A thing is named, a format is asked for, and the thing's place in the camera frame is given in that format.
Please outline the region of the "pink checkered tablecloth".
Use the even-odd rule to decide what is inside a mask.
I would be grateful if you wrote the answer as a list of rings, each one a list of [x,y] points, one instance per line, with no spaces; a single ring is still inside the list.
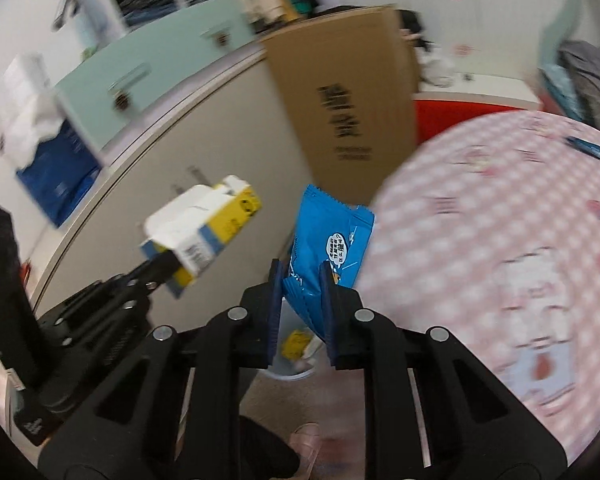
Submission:
[[[600,131],[508,112],[427,141],[377,194],[356,287],[410,330],[441,325],[569,458],[600,431]]]

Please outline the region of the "blue white tissue pack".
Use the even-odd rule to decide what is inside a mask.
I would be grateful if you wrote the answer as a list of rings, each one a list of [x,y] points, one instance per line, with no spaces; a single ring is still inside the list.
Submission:
[[[0,156],[54,226],[70,218],[102,170],[36,53],[16,56],[0,75]]]

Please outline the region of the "grey blanket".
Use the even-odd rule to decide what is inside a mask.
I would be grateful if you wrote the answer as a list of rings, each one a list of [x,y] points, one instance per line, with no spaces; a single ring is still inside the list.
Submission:
[[[600,47],[565,41],[558,52],[582,106],[583,121],[600,130]]]

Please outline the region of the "red storage box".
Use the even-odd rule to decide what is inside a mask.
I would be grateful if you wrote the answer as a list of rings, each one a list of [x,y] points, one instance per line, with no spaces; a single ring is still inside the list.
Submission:
[[[472,118],[520,110],[519,106],[469,101],[415,100],[417,144]]]

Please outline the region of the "mint green bed frame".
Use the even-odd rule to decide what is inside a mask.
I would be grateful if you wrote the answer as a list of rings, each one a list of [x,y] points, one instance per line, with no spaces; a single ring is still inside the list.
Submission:
[[[560,110],[574,120],[583,119],[583,110],[568,70],[559,63],[559,49],[578,28],[581,0],[565,0],[554,20],[541,32],[539,73],[544,89]]]

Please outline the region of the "blue snack wrapper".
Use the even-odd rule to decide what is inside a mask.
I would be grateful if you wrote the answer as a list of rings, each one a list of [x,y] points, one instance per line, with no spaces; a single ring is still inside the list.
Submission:
[[[315,185],[306,187],[294,229],[284,297],[317,337],[325,336],[321,307],[321,268],[341,286],[358,278],[375,215],[365,206],[348,206]]]

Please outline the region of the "large brown cardboard box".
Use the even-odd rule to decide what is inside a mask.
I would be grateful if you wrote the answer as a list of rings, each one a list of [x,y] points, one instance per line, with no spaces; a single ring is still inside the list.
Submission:
[[[262,44],[314,183],[343,203],[369,204],[416,150],[414,68],[398,10],[314,18]]]

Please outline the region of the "light blue trash bin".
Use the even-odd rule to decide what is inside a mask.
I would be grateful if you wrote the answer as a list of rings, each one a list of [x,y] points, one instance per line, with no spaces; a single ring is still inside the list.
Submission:
[[[294,382],[311,376],[317,353],[324,344],[283,299],[280,310],[278,339],[272,364],[263,371],[266,377],[281,382]]]

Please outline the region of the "trash inside bin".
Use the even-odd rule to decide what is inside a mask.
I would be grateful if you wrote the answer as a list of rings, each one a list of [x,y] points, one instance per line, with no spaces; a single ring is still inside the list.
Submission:
[[[293,330],[283,341],[280,353],[290,362],[300,361],[313,339],[314,336],[306,330]]]

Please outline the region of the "mint green drawer cabinet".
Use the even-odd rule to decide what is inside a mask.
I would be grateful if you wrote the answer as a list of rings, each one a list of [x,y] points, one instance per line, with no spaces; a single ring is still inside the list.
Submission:
[[[181,82],[253,40],[239,0],[208,0],[96,52],[56,94],[71,125],[100,150]]]

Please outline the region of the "white plastic bag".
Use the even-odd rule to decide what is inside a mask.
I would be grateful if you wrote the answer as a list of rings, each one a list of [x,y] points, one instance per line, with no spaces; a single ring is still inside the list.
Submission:
[[[427,84],[440,88],[449,88],[454,84],[454,64],[439,49],[421,50],[418,62],[422,80]]]

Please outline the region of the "pink slipper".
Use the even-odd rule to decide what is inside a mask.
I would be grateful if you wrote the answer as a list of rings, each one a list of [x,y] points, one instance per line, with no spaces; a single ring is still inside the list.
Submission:
[[[316,422],[308,422],[298,427],[289,437],[289,446],[297,453],[300,460],[294,479],[308,480],[311,478],[318,454],[321,451],[320,425]]]

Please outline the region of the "yellow white carton box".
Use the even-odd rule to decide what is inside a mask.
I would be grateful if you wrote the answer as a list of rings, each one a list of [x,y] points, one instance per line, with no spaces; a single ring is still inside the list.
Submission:
[[[261,209],[251,184],[230,174],[216,185],[196,184],[151,214],[143,223],[143,253],[173,252],[180,268],[166,280],[182,296]]]

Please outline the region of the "blue pen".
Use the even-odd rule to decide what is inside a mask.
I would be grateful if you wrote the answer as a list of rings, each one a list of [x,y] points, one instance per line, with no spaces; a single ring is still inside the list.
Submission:
[[[570,148],[574,148],[580,153],[592,156],[600,160],[600,145],[592,143],[590,141],[585,141],[583,139],[577,138],[576,136],[566,136],[565,141],[570,146]]]

